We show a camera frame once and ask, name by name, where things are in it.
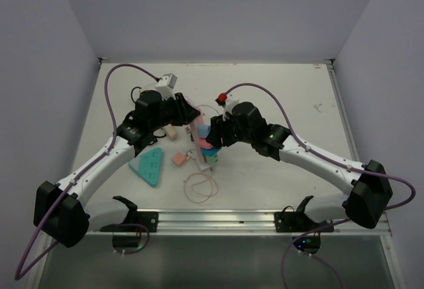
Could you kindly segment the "pink plug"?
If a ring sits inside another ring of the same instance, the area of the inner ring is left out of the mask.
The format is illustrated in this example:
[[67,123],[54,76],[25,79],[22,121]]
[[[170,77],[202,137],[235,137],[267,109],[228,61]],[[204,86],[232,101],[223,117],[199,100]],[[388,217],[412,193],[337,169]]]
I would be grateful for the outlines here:
[[189,156],[187,154],[184,154],[182,152],[177,152],[173,157],[171,157],[171,163],[174,167],[181,167],[183,166],[189,159]]

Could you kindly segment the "white plug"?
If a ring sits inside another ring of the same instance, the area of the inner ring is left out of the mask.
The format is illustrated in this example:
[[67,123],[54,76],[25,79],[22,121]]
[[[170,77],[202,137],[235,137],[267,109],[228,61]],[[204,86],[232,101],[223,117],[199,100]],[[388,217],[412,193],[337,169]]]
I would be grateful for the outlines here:
[[197,150],[196,150],[196,149],[191,148],[191,149],[189,149],[189,150],[187,150],[187,151],[185,152],[185,155],[186,155],[188,158],[191,158],[191,159],[197,159],[197,158],[198,158],[198,156],[199,156],[199,153],[197,152]]

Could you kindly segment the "blue plug adapter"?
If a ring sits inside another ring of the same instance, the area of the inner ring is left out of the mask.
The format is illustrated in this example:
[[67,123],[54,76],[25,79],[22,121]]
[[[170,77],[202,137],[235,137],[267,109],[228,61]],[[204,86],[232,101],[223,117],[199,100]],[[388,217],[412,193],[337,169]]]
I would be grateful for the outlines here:
[[211,130],[211,126],[210,125],[205,125],[205,124],[199,125],[197,127],[197,135],[198,135],[199,138],[206,139],[207,136],[210,133],[210,130]]

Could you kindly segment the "white usb charger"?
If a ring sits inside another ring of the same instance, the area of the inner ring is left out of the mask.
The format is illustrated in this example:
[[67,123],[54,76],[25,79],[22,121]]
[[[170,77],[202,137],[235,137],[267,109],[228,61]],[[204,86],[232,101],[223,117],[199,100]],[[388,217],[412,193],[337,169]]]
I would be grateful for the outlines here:
[[214,171],[214,167],[213,166],[210,166],[208,164],[199,164],[198,165],[198,168],[199,168],[199,171],[201,173],[206,173],[206,172],[212,172],[212,171]]

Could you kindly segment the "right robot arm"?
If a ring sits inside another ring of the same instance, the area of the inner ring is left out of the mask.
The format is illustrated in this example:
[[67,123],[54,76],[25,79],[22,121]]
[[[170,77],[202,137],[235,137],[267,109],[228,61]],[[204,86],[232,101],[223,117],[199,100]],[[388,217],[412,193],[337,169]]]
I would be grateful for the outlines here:
[[338,192],[333,195],[305,197],[295,212],[282,217],[303,231],[334,219],[349,219],[373,229],[393,195],[379,162],[362,164],[325,150],[313,152],[312,146],[297,142],[289,129],[267,123],[250,102],[238,103],[230,112],[212,117],[206,140],[217,149],[237,142],[249,144],[262,156],[298,166],[336,187]]

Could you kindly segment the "teal triangular socket adapter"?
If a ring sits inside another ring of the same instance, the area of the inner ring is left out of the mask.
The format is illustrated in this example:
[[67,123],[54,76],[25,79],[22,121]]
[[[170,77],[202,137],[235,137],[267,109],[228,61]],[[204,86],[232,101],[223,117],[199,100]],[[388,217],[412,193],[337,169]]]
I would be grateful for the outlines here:
[[162,171],[163,150],[153,148],[142,153],[131,161],[128,166],[132,172],[152,188],[157,188],[160,182]]

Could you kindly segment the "beige power strip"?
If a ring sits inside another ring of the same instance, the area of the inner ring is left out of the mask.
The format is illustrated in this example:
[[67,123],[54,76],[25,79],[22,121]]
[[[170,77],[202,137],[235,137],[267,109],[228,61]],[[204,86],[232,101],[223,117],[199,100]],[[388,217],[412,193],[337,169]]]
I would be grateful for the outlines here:
[[166,125],[164,132],[171,141],[175,141],[178,138],[178,133],[172,125]]

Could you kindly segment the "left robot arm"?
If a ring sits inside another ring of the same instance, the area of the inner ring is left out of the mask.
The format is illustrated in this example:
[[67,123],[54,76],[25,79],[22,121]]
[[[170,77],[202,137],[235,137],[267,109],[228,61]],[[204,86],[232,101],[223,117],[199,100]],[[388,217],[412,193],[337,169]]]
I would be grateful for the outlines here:
[[94,207],[88,205],[90,198],[153,141],[155,131],[166,125],[189,125],[200,114],[181,93],[164,99],[154,90],[142,92],[134,110],[98,153],[59,182],[44,182],[38,187],[34,209],[36,230],[70,248],[88,231],[106,225],[116,224],[123,231],[134,229],[138,215],[126,200],[117,198]]

